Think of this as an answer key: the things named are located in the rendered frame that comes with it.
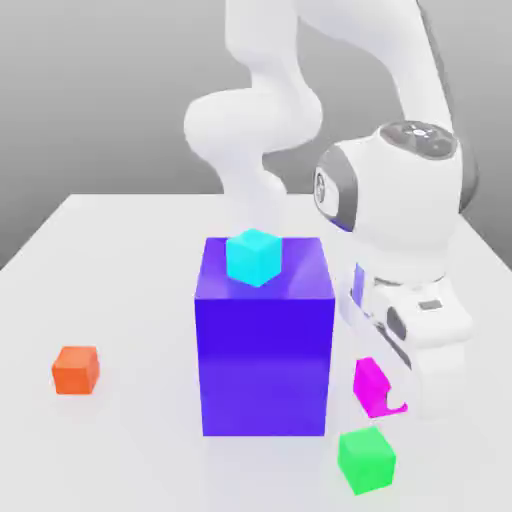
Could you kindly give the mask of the small magenta cube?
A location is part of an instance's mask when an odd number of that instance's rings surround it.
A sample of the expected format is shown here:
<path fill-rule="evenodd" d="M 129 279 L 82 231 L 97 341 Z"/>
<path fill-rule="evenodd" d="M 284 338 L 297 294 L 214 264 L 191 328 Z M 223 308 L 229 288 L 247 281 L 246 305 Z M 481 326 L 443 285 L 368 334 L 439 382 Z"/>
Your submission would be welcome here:
<path fill-rule="evenodd" d="M 390 408 L 388 394 L 391 384 L 372 357 L 358 359 L 355 366 L 353 392 L 360 405 L 371 419 L 386 417 L 408 411 L 408 405 Z"/>

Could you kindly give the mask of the small orange cube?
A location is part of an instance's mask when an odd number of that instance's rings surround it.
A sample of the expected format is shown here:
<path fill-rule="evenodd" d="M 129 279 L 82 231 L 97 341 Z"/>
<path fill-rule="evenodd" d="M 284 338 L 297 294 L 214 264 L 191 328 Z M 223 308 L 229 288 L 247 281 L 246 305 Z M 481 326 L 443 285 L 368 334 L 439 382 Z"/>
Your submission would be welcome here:
<path fill-rule="evenodd" d="M 100 375 L 97 349 L 94 346 L 64 346 L 51 370 L 57 394 L 89 395 Z"/>

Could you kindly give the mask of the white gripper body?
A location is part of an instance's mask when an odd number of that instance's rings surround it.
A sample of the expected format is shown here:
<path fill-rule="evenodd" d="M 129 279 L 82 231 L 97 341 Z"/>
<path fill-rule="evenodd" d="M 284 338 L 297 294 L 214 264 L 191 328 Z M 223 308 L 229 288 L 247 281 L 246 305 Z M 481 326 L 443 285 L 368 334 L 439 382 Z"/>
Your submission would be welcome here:
<path fill-rule="evenodd" d="M 387 324 L 367 316 L 350 292 L 340 299 L 339 310 L 352 329 L 359 349 L 373 357 L 388 376 L 397 379 L 463 379 L 467 328 L 454 340 L 400 341 Z"/>

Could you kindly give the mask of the small green cube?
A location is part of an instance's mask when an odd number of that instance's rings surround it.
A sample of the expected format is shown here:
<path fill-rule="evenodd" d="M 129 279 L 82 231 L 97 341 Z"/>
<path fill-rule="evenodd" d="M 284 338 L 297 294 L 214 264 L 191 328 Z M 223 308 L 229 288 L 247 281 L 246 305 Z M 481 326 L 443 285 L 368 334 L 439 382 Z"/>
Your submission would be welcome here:
<path fill-rule="evenodd" d="M 355 495 L 390 486 L 396 454 L 376 426 L 342 433 L 337 464 Z"/>

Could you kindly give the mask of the small cyan cube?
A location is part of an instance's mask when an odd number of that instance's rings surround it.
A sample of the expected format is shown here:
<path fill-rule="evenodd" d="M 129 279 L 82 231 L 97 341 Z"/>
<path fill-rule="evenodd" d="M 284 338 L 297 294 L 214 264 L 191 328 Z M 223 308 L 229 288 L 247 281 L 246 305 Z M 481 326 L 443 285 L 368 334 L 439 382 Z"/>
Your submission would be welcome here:
<path fill-rule="evenodd" d="M 282 271 L 282 238 L 249 229 L 228 238 L 226 273 L 236 281 L 261 287 Z"/>

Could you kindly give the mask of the large blue box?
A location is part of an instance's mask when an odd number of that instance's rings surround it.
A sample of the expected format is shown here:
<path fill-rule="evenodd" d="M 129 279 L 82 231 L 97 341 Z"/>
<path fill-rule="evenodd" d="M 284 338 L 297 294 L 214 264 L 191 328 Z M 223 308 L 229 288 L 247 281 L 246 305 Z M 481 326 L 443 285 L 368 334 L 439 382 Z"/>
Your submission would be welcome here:
<path fill-rule="evenodd" d="M 194 297 L 206 436 L 321 436 L 335 294 L 317 238 L 286 238 L 280 275 L 259 288 L 226 274 L 206 240 Z"/>

